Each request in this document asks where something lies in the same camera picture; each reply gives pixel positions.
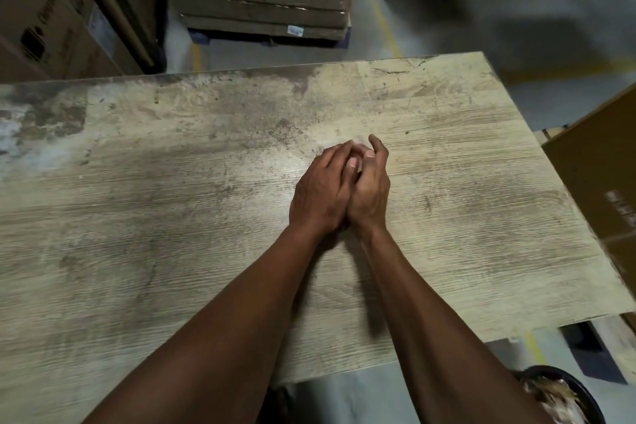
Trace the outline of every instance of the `skin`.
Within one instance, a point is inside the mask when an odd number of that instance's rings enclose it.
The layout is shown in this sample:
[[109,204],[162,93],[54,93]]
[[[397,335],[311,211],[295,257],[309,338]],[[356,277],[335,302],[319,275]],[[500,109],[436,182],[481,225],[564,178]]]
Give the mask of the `skin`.
[[296,186],[290,224],[276,242],[84,422],[254,423],[310,260],[347,216],[368,258],[420,420],[551,424],[389,234],[389,152],[375,136],[370,142],[372,150],[348,141],[316,157]]

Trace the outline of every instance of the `floor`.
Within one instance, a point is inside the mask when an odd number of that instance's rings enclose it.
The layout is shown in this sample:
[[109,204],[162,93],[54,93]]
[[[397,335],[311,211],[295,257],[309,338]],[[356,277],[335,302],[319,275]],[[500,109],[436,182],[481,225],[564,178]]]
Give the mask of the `floor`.
[[[636,0],[354,0],[348,49],[211,40],[169,14],[168,72],[425,56],[482,50],[530,128],[570,124],[636,82]],[[511,368],[548,363],[580,377],[609,424],[633,422],[636,387],[583,377],[561,333],[491,348]],[[416,423],[397,364],[292,389],[301,421]]]

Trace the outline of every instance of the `person's left hand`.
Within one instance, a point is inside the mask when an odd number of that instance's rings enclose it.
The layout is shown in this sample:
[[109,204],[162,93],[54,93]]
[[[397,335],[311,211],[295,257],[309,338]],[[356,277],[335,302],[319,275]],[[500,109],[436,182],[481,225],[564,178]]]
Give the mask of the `person's left hand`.
[[355,185],[359,158],[351,155],[354,142],[325,149],[314,158],[296,185],[290,206],[290,226],[319,238],[334,231],[345,217]]

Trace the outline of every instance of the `forearm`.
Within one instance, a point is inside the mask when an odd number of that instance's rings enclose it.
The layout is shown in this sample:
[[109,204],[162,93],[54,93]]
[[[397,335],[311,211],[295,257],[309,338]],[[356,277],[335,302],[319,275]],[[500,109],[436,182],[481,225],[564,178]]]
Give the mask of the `forearm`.
[[87,422],[253,423],[318,241],[303,229],[287,228],[131,372]]
[[421,420],[551,420],[409,264],[387,231],[362,238],[404,379]]

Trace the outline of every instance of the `wooden table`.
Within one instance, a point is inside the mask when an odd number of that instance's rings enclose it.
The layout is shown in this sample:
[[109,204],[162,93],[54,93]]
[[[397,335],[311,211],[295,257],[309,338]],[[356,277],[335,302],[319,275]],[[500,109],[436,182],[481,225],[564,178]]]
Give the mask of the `wooden table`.
[[[272,243],[324,147],[391,151],[389,227],[484,341],[634,302],[481,53],[0,86],[8,421],[77,421]],[[396,358],[357,243],[278,382]]]

